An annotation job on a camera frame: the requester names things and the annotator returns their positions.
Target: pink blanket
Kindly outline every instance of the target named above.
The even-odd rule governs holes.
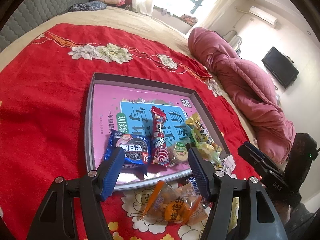
[[[276,103],[270,76],[255,63],[240,59],[217,33],[195,28],[188,40],[192,55],[221,82],[231,100],[255,128],[259,148],[276,163],[286,160],[295,137]]]

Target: beige blanket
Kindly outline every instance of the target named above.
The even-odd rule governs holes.
[[[188,49],[187,37],[176,29],[149,16],[139,15],[119,8],[107,7],[107,9],[101,11],[69,12],[59,15],[24,34],[0,53],[0,71],[34,38],[59,23],[71,23],[75,25],[102,25],[121,29],[126,32],[139,35],[142,38],[159,41],[175,51],[192,57]],[[236,109],[228,94],[222,91],[222,95],[236,111],[244,130],[246,131],[250,141],[253,143],[255,135],[251,125],[239,110]]]

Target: silver bolt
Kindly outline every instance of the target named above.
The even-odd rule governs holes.
[[[223,171],[216,171],[216,175],[218,177],[223,177],[224,176],[224,172]]]
[[[257,183],[259,180],[258,180],[256,177],[251,177],[251,178],[250,178],[250,181],[251,181],[252,183]]]
[[[94,176],[96,176],[97,175],[97,172],[96,171],[89,171],[88,172],[88,176],[89,177],[94,177]]]
[[[56,182],[56,183],[61,183],[61,182],[63,182],[63,177],[57,177],[57,178],[55,179],[55,182]]]

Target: gray padded headboard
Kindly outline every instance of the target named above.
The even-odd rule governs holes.
[[[0,51],[41,23],[88,0],[24,0],[0,31]]]

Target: television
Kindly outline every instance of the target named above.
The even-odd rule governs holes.
[[[284,88],[297,79],[299,71],[293,65],[293,61],[275,47],[269,50],[262,62]]]

